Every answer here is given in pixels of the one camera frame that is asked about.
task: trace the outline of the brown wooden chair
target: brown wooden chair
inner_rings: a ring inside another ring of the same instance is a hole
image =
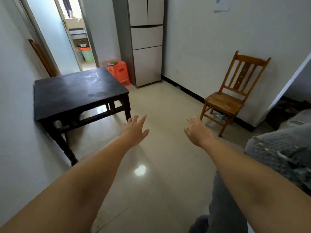
[[[50,75],[50,77],[56,77],[57,73],[56,70],[54,69],[54,67],[50,64],[48,58],[46,57],[46,55],[44,54],[43,50],[41,49],[40,45],[38,43],[35,43],[33,40],[28,39],[28,41],[30,42],[32,48],[35,50],[35,52],[37,53],[39,59],[41,60],[43,66],[45,67],[46,71],[48,72],[48,74]]]
[[[211,94],[209,97],[207,97],[205,99],[205,103],[204,103],[202,113],[200,116],[200,120],[202,120],[202,118],[204,116],[204,117],[207,117],[210,120],[212,120],[212,121],[214,121],[214,122],[216,122],[222,126],[222,129],[218,135],[219,137],[222,136],[226,126],[233,121],[233,119],[236,117],[236,115],[239,113],[239,111],[243,108],[245,101],[247,100],[249,94],[253,90],[254,86],[258,82],[260,76],[262,75],[263,71],[265,70],[265,68],[267,67],[267,65],[271,59],[271,57],[269,57],[266,61],[264,61],[262,59],[254,58],[254,57],[250,57],[250,56],[246,56],[246,55],[238,55],[238,53],[239,53],[239,51],[237,50],[234,54],[232,61],[231,61],[231,64],[229,66],[229,69],[227,71],[225,79],[224,79],[224,81],[220,87],[220,90],[218,92]],[[231,78],[230,83],[228,84],[228,86],[226,86],[226,81],[229,77],[229,74],[231,72],[231,69],[232,69],[235,61],[239,61],[239,63],[235,69],[235,72]],[[236,79],[234,85],[232,86],[234,79],[235,79],[235,76],[238,73],[242,62],[244,62],[242,70],[240,71],[238,78]],[[246,78],[246,80],[244,80],[246,75],[247,75],[248,70],[251,67],[251,65],[253,65],[253,68],[252,68],[250,74],[248,75],[248,77]],[[258,66],[260,66],[262,68],[261,68],[260,72],[258,73],[257,77],[255,78],[253,84],[250,86],[248,92],[245,92],[247,84],[250,82],[250,79],[253,76],[253,74],[254,74],[254,72]],[[230,95],[222,92],[222,90],[224,88],[244,96],[244,99],[240,100],[236,97],[230,96]],[[212,114],[214,109],[226,114],[227,117],[226,117],[225,122],[222,123],[220,121],[217,121],[213,117],[206,115],[205,113],[209,109],[211,109],[210,114]]]

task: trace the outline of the silver refrigerator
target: silver refrigerator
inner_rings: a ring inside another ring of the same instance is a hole
[[[112,0],[131,84],[161,80],[164,0]]]

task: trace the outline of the chair seat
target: chair seat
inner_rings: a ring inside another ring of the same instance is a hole
[[[205,101],[212,108],[231,115],[236,115],[244,106],[242,100],[223,92],[215,92],[207,97]]]

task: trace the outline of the refrigerator drawer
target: refrigerator drawer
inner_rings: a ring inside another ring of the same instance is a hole
[[[133,50],[152,46],[161,46],[163,26],[131,28]]]
[[[128,0],[131,26],[148,25],[147,0]]]
[[[136,86],[161,80],[162,46],[134,50]]]
[[[148,0],[148,24],[163,24],[164,1]]]

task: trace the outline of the water bottle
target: water bottle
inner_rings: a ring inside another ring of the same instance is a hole
[[[224,114],[214,114],[214,118],[224,122],[226,120],[226,115],[224,115]]]

